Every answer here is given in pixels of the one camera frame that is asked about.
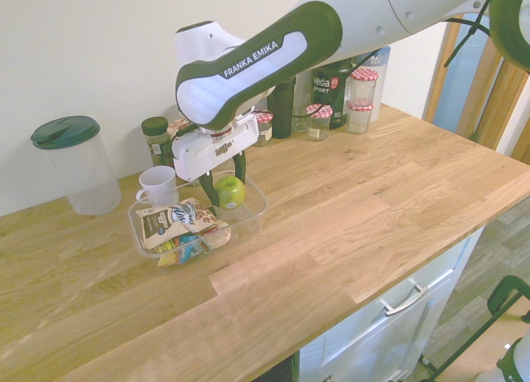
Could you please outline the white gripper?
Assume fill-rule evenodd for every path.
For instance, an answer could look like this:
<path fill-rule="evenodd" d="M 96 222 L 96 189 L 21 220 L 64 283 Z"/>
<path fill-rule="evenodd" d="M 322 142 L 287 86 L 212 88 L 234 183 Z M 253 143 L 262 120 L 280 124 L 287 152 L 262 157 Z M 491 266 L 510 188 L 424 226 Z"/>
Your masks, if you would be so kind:
<path fill-rule="evenodd" d="M 176 175 L 185 181 L 199 178 L 212 206 L 219 207 L 212 169 L 232 158 L 234 175 L 244 184 L 246 179 L 245 149 L 258 140 L 258 121 L 252 113 L 240 114 L 220 131 L 189 124 L 180 129 L 172 143 Z"/>

